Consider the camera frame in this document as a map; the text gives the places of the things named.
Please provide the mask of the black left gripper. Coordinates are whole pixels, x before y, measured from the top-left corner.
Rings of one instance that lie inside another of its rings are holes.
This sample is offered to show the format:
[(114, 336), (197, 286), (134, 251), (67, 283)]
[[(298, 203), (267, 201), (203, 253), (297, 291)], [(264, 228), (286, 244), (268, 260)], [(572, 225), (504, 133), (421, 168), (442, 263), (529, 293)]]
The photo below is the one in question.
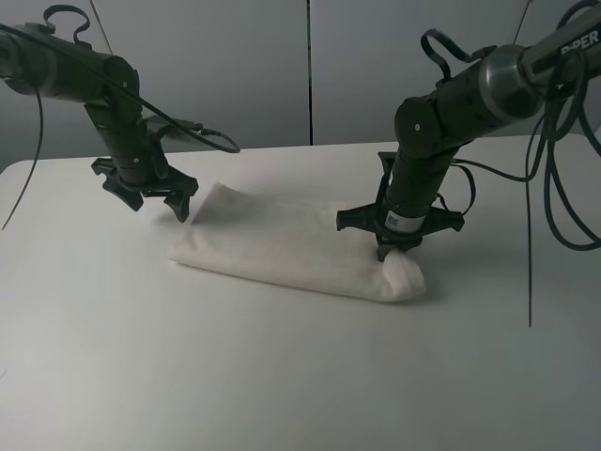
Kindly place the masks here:
[(168, 163), (156, 167), (150, 161), (134, 163), (133, 167), (119, 166), (110, 158), (98, 158), (91, 164), (93, 172), (104, 175), (102, 188), (123, 201), (131, 210), (144, 205), (142, 195), (167, 193), (163, 203), (175, 214), (179, 222), (190, 215), (190, 200), (197, 192), (196, 179), (187, 176)]

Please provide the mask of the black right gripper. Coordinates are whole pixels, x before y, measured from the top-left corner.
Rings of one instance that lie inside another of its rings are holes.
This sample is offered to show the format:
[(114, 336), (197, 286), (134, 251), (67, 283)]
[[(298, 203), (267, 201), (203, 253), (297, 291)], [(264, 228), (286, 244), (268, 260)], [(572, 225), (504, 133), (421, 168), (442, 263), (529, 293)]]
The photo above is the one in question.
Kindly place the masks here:
[(419, 247), (423, 237), (452, 229), (460, 231), (465, 224), (463, 215), (458, 211), (442, 210), (432, 207), (424, 217), (407, 218), (392, 210), (379, 210), (376, 206), (363, 206), (336, 213), (338, 231), (356, 228), (377, 236), (377, 258), (384, 262), (386, 256), (396, 248), (406, 253)]

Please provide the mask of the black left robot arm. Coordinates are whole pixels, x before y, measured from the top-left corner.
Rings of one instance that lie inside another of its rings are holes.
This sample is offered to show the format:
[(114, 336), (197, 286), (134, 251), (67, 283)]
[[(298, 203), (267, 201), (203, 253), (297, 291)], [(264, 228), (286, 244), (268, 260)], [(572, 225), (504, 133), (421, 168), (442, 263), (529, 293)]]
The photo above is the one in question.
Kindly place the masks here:
[(56, 37), (51, 18), (58, 12), (82, 10), (55, 5), (44, 11), (42, 23), (2, 26), (2, 81), (22, 95), (80, 103), (109, 153), (92, 164), (93, 172), (105, 177), (103, 189), (132, 210), (147, 197), (160, 197), (184, 222), (198, 183), (169, 165), (161, 140), (170, 132), (198, 132), (201, 125), (143, 117), (137, 71), (78, 37)]

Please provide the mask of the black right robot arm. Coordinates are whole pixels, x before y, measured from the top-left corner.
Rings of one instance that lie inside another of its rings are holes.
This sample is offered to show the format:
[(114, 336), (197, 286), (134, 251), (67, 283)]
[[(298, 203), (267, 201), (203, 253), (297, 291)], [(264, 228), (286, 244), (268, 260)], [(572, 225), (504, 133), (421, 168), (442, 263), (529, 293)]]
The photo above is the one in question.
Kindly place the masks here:
[(341, 210), (339, 229), (375, 234), (378, 257), (419, 246), (464, 216), (449, 210), (439, 188), (459, 149), (499, 129), (539, 116), (537, 161), (546, 161), (545, 186), (559, 187), (555, 144), (579, 124), (594, 132), (583, 109), (588, 83), (600, 74), (600, 5), (580, 1), (556, 30), (531, 47), (490, 46), (467, 54), (438, 30), (421, 39), (442, 78), (433, 92), (408, 98), (395, 113), (396, 152), (383, 152), (383, 176), (373, 204)]

